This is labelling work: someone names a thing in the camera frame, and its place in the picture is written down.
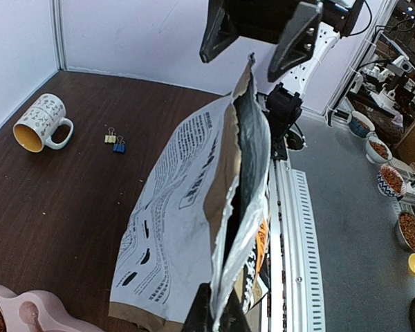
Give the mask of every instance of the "gray table surface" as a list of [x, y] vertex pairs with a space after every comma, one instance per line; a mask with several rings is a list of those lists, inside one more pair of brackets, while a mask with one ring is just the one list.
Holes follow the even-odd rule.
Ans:
[[411, 331], [415, 283], [393, 234], [392, 199], [377, 189], [364, 140], [302, 116], [308, 147], [291, 152], [306, 172], [322, 267], [328, 332]]

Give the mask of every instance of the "mug handle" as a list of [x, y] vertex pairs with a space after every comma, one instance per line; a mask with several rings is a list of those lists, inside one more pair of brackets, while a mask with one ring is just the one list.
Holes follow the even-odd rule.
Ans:
[[64, 146], [67, 144], [67, 142], [69, 142], [69, 140], [71, 139], [71, 136], [72, 136], [72, 134], [74, 132], [74, 124], [68, 118], [62, 118], [62, 119], [60, 119], [60, 121], [58, 122], [57, 128], [60, 127], [61, 125], [66, 125], [66, 126], [68, 126], [70, 128], [69, 129], [68, 136], [64, 139], [63, 142], [60, 142], [60, 143], [53, 142], [52, 137], [49, 136], [46, 139], [46, 145], [48, 147], [50, 147], [51, 149], [60, 150], [60, 149], [64, 148]]

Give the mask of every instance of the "blue patterned bowl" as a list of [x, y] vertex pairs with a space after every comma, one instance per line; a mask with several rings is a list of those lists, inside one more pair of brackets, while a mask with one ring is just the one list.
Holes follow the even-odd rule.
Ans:
[[[358, 122], [358, 120], [364, 122], [367, 126], [369, 126], [369, 129], [364, 128]], [[370, 121], [367, 116], [357, 111], [353, 111], [349, 114], [349, 118], [347, 119], [347, 125], [349, 126], [349, 129], [355, 136], [361, 138], [366, 138], [368, 133], [370, 133], [371, 131], [375, 131], [375, 126], [372, 123], [372, 121]]]
[[[383, 171], [385, 169], [390, 169], [393, 173], [395, 173], [395, 175], [397, 177], [399, 177], [402, 181], [402, 185], [401, 185], [401, 191], [400, 192], [396, 192], [395, 190], [392, 189], [392, 187], [387, 183], [387, 181], [385, 180], [384, 176], [382, 175]], [[406, 184], [404, 182], [403, 177], [400, 175], [400, 173], [398, 173], [398, 171], [396, 169], [394, 169], [392, 166], [389, 166], [388, 164], [383, 164], [381, 165], [380, 171], [378, 172], [377, 175], [377, 181], [378, 181], [378, 190], [380, 190], [380, 193], [388, 196], [388, 197], [400, 197], [400, 196], [404, 196], [406, 194]]]

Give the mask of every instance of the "metal track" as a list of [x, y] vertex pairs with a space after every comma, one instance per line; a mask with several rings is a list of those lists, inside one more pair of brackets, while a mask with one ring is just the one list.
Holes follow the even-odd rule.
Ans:
[[[393, 158], [389, 162], [389, 165], [394, 167], [398, 171], [398, 173], [401, 174], [405, 182], [414, 180], [415, 171], [401, 160]], [[404, 195], [403, 199], [401, 200], [401, 203], [412, 208], [412, 206], [415, 206], [415, 194], [407, 193], [406, 195]]]
[[270, 317], [264, 317], [263, 308], [261, 330], [325, 331], [320, 255], [306, 174], [291, 169], [289, 162], [273, 162], [269, 186]]

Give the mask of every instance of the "orange label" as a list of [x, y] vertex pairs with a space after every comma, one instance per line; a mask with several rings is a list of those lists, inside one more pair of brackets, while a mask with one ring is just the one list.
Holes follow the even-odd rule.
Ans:
[[260, 273], [261, 266], [263, 265], [263, 258], [266, 252], [266, 245], [268, 243], [268, 222], [263, 218], [263, 222], [260, 225], [257, 233], [257, 275]]

